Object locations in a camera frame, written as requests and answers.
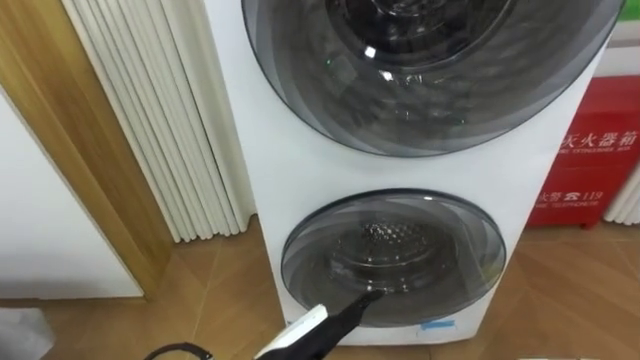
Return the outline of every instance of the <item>wood laminate floor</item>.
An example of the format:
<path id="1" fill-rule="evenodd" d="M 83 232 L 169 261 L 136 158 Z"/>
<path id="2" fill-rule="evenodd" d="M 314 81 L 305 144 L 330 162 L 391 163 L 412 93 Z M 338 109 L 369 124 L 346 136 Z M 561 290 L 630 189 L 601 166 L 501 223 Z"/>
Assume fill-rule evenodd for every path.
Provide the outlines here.
<path id="1" fill-rule="evenodd" d="M 44 305 L 48 360 L 142 359 L 193 341 L 216 360 L 251 359 L 283 327 L 259 225 L 179 245 L 157 301 Z M 527 230 L 478 335 L 439 346 L 338 348 L 332 360 L 640 359 L 640 228 Z M 161 359 L 192 359 L 172 354 Z"/>

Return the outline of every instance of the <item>red fire extinguisher box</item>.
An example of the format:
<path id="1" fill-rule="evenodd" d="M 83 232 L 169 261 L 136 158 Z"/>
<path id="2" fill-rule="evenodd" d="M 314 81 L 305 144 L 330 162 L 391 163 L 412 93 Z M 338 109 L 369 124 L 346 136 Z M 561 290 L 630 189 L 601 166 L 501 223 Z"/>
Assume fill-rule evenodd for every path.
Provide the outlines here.
<path id="1" fill-rule="evenodd" d="M 528 225 L 597 224 L 640 157 L 640 76 L 594 78 Z"/>

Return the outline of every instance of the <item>washing machine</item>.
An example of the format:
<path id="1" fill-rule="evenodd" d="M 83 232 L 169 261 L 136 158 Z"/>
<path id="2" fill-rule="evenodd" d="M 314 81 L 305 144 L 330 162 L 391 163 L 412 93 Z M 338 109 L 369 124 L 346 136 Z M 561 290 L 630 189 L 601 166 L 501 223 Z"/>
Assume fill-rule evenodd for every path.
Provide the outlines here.
<path id="1" fill-rule="evenodd" d="M 622 0 L 206 0 L 284 320 L 476 334 Z"/>

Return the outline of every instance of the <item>white wall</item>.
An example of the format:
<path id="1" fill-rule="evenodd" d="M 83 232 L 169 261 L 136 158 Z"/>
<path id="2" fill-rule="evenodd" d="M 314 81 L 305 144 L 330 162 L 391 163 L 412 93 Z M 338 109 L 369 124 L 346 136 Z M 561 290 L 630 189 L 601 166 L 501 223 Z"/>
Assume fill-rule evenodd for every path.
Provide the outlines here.
<path id="1" fill-rule="evenodd" d="M 0 88 L 0 298 L 140 296 Z"/>

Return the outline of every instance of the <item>white washing machine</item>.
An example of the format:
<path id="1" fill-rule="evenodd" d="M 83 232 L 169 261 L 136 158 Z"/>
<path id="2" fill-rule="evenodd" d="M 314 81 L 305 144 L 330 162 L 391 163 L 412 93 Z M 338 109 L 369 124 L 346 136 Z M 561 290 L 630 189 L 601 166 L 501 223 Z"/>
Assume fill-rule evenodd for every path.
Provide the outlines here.
<path id="1" fill-rule="evenodd" d="M 206 0 L 286 321 L 474 336 L 623 0 Z"/>

